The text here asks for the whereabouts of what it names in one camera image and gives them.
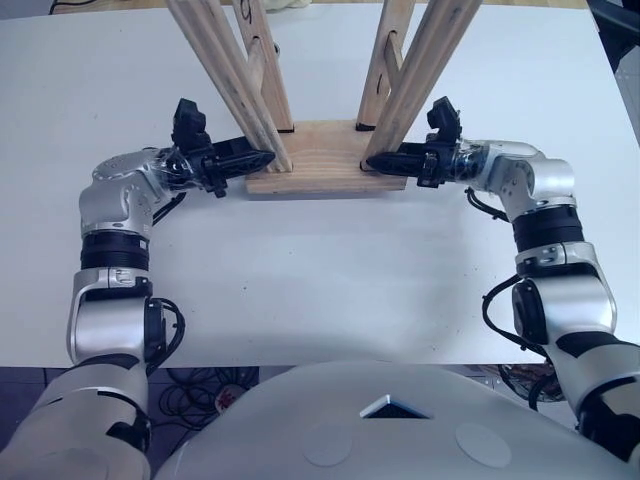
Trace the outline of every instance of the wooden leg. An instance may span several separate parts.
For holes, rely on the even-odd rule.
[[[378,32],[371,53],[369,71],[364,83],[356,128],[373,130],[389,95],[389,77],[385,62],[385,46],[391,32],[395,32],[396,44],[402,48],[415,0],[385,0]]]
[[[261,0],[233,0],[233,11],[247,51],[254,39],[260,39],[265,58],[262,96],[273,122],[280,132],[292,132],[293,120],[264,5]]]
[[[429,2],[361,161],[363,169],[370,169],[368,157],[400,147],[481,3]]]
[[[276,154],[267,169],[290,172],[291,160],[220,1],[167,0],[167,6],[249,143]]]

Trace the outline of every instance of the robotic arm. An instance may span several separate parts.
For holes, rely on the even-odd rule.
[[[75,366],[51,382],[0,453],[0,478],[150,478],[147,377],[185,328],[173,302],[153,297],[152,226],[188,189],[222,197],[227,179],[274,158],[244,138],[212,144],[204,128],[196,104],[182,99],[172,147],[119,155],[94,170],[80,195],[81,269],[67,332]],[[167,312],[175,317],[168,344]]]
[[[584,241],[571,167],[524,143],[461,140],[446,97],[428,121],[438,133],[424,144],[404,143],[367,163],[422,187],[455,182],[500,198],[518,247],[511,283],[519,337],[500,332],[553,363],[584,436],[640,467],[640,347],[613,335],[616,305]]]

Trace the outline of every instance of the small black opening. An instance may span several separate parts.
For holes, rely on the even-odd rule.
[[[362,418],[431,418],[430,415],[392,400],[391,395],[385,395],[373,402],[360,412],[360,416]]]

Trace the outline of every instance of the white cloth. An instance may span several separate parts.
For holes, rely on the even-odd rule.
[[[283,8],[302,8],[311,4],[311,0],[262,0],[267,11]]]

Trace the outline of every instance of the wooden plank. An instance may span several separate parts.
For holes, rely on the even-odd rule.
[[[387,65],[389,84],[391,88],[393,88],[395,82],[398,80],[400,67],[402,67],[402,52],[398,45],[398,34],[396,32],[389,32],[387,43],[384,46],[384,61]]]
[[[428,0],[416,0],[416,3],[427,3]],[[231,5],[231,0],[222,0],[222,5]],[[380,3],[380,0],[313,0],[313,3]],[[484,0],[487,5],[527,5],[574,8],[586,10],[589,8],[587,0]],[[104,12],[108,10],[136,10],[144,8],[166,7],[165,0],[96,0],[89,5],[70,6],[60,5],[56,7],[55,14],[80,13],[80,12]]]
[[[262,82],[264,81],[265,59],[262,45],[259,38],[254,38],[247,49],[247,66],[249,73],[259,90],[262,90]]]
[[[362,159],[400,147],[449,61],[480,0],[431,0],[400,69],[397,87],[391,90],[380,121]]]
[[[259,38],[261,41],[265,58],[262,96],[276,128],[281,132],[290,132],[293,130],[293,119],[264,5],[261,0],[233,0],[233,11],[247,51],[253,39]]]
[[[249,143],[276,158],[269,171],[290,172],[291,160],[218,0],[168,0],[169,10]]]
[[[397,44],[402,48],[414,4],[415,0],[385,0],[384,2],[360,100],[357,119],[360,130],[371,130],[378,123],[390,89],[384,58],[387,39],[389,33],[395,32]]]
[[[254,194],[376,192],[402,190],[405,177],[363,172],[359,162],[372,132],[357,132],[354,120],[297,122],[282,141],[295,169],[291,173],[259,172],[246,179]]]

